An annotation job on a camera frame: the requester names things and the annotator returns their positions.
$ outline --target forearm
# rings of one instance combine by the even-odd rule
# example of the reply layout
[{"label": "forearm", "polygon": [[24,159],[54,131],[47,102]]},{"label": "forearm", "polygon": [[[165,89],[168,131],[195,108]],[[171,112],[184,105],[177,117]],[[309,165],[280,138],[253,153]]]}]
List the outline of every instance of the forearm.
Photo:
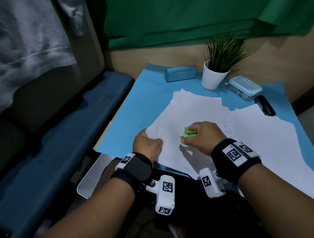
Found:
[{"label": "forearm", "polygon": [[262,164],[247,170],[238,185],[273,237],[313,236],[314,200],[311,197]]},{"label": "forearm", "polygon": [[50,228],[43,238],[114,238],[134,199],[129,184],[112,178],[82,206]]}]

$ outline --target potted plant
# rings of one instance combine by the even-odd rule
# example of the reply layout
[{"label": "potted plant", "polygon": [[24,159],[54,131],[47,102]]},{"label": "potted plant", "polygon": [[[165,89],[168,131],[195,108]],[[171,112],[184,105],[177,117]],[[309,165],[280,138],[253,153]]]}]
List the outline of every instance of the potted plant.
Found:
[{"label": "potted plant", "polygon": [[216,89],[227,76],[231,67],[252,53],[243,48],[244,40],[236,36],[220,35],[209,41],[210,61],[204,63],[201,85],[206,89]]}]

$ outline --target wooden wall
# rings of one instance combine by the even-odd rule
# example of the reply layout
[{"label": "wooden wall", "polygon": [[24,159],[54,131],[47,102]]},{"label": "wooden wall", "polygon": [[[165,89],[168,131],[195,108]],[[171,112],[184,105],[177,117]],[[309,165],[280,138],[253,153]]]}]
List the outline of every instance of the wooden wall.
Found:
[{"label": "wooden wall", "polygon": [[[314,28],[305,37],[249,39],[247,48],[255,52],[230,71],[227,77],[244,75],[258,84],[283,81],[290,101],[314,86]],[[105,52],[106,68],[136,79],[147,62],[179,67],[196,65],[203,70],[207,46],[187,45]]]}]

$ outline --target green fabric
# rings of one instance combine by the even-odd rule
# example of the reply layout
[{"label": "green fabric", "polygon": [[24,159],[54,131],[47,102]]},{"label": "green fabric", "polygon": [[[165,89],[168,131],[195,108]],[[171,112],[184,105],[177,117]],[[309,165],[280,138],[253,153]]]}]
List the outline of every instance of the green fabric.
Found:
[{"label": "green fabric", "polygon": [[104,49],[208,42],[221,33],[239,38],[306,35],[313,0],[89,0]]}]

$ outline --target blue cushion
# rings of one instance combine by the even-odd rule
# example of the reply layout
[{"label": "blue cushion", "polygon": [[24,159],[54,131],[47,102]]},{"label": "blue cushion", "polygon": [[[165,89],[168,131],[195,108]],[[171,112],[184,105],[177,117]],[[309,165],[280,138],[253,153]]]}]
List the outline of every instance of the blue cushion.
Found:
[{"label": "blue cushion", "polygon": [[114,108],[133,84],[126,74],[106,71],[83,102],[41,138],[0,181],[0,227],[27,237],[70,178]]}]

